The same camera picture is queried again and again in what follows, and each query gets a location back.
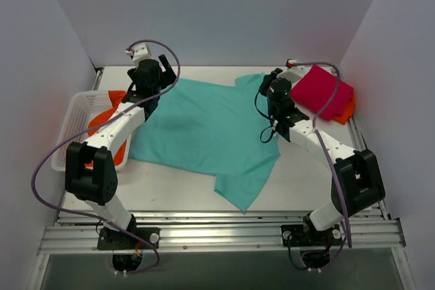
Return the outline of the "teal t-shirt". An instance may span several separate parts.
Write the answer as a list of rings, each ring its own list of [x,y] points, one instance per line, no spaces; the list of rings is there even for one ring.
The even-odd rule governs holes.
[[[258,197],[280,156],[262,143],[266,101],[254,102],[263,74],[233,86],[181,79],[136,131],[129,157],[215,177],[214,191],[240,211]]]

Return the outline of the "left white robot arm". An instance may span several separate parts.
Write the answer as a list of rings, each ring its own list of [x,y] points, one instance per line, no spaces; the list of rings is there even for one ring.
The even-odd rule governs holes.
[[[116,195],[114,158],[122,144],[150,118],[160,93],[177,79],[164,54],[156,60],[144,52],[133,59],[136,67],[127,71],[131,84],[110,116],[118,119],[100,127],[84,142],[72,142],[66,150],[66,191],[93,209],[105,227],[114,231],[112,239],[122,249],[136,243],[137,231],[134,216]]]

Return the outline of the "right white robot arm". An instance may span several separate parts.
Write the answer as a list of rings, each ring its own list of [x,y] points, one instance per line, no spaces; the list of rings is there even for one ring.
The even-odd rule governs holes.
[[[317,244],[326,231],[385,198],[385,188],[376,155],[369,149],[358,151],[342,144],[318,128],[295,105],[290,96],[292,83],[281,69],[265,75],[258,94],[267,101],[264,117],[274,134],[305,149],[332,173],[330,198],[303,220],[302,236]]]

